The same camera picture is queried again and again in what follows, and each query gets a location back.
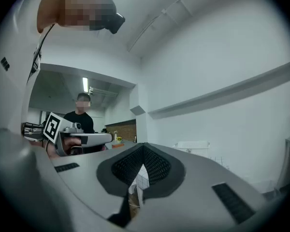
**white shirt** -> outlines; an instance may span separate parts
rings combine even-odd
[[[40,2],[17,0],[0,26],[0,128],[17,134],[33,54],[40,38]]]

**person in white shirt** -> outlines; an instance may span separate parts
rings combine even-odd
[[[112,0],[17,0],[0,26],[0,129],[20,134],[26,85],[41,33],[52,24],[101,29]],[[80,145],[79,139],[65,143]]]

